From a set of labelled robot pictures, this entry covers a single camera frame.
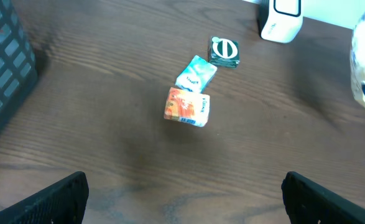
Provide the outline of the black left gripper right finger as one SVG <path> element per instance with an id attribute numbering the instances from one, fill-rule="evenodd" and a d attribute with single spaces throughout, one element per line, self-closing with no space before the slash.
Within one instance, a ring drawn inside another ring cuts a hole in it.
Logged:
<path id="1" fill-rule="evenodd" d="M 316 182 L 290 171 L 281 185 L 285 210 L 293 224 L 365 224 L 365 209 Z"/>

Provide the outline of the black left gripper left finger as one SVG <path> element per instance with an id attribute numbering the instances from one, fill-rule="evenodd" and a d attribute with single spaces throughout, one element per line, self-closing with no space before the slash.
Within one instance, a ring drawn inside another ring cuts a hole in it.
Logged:
<path id="1" fill-rule="evenodd" d="M 81 224 L 89 196 L 82 171 L 0 211 L 0 224 Z"/>

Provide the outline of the orange small carton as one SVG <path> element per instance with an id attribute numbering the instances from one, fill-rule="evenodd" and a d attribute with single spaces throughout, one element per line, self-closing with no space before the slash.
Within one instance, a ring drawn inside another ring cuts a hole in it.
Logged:
<path id="1" fill-rule="evenodd" d="M 209 113 L 209 95 L 170 88 L 165 103 L 165 119 L 204 127 Z"/>

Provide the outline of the teal small carton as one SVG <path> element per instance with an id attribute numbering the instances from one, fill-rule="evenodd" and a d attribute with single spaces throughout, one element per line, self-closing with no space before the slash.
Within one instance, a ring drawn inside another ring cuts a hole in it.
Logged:
<path id="1" fill-rule="evenodd" d="M 215 76 L 217 69 L 216 66 L 196 55 L 177 77 L 175 85 L 183 90 L 202 93 Z"/>

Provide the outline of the dark green round-logo box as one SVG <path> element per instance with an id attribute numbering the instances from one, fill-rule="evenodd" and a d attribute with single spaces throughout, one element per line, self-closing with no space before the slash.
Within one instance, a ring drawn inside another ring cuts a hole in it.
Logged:
<path id="1" fill-rule="evenodd" d="M 239 43 L 212 36 L 208 45 L 208 61 L 220 67 L 237 68 L 240 63 Z"/>

